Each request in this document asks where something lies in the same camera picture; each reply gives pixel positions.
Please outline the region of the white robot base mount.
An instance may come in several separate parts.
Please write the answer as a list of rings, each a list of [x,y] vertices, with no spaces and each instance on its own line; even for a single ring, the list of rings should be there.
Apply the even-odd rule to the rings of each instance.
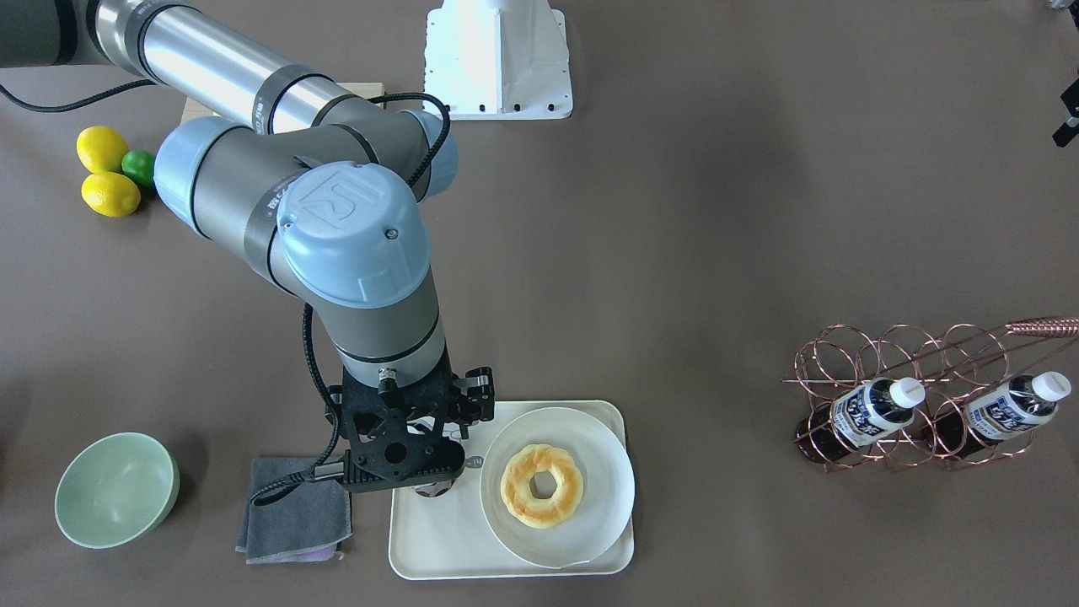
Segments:
[[[455,121],[572,115],[566,17],[547,1],[443,1],[424,59],[424,92]]]

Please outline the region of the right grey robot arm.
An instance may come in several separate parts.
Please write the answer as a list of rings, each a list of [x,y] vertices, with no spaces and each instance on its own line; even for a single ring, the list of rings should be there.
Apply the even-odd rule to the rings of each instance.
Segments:
[[[494,416],[489,368],[452,373],[419,205],[456,174],[447,114],[390,114],[185,1],[4,1],[3,66],[113,64],[211,111],[158,151],[159,199],[305,302],[343,365],[313,372],[349,450],[252,492],[332,480],[349,492],[447,489],[465,450],[443,434]]]

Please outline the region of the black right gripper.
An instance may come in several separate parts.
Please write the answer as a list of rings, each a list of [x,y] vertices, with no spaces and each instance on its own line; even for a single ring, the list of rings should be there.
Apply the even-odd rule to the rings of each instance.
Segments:
[[[476,368],[460,378],[448,354],[427,376],[400,387],[396,380],[365,385],[343,375],[341,434],[349,450],[336,480],[349,492],[388,491],[453,481],[465,468],[461,439],[469,427],[489,422],[496,406],[496,383],[490,368]],[[461,438],[443,434],[456,424]]]

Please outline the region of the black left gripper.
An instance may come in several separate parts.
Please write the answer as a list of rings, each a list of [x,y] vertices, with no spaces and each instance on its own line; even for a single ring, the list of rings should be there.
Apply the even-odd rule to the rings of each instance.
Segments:
[[[1053,142],[1058,148],[1065,148],[1078,136],[1078,89],[1079,81],[1075,80],[1071,85],[1060,93],[1060,101],[1065,107],[1066,115],[1057,130],[1053,133]]]

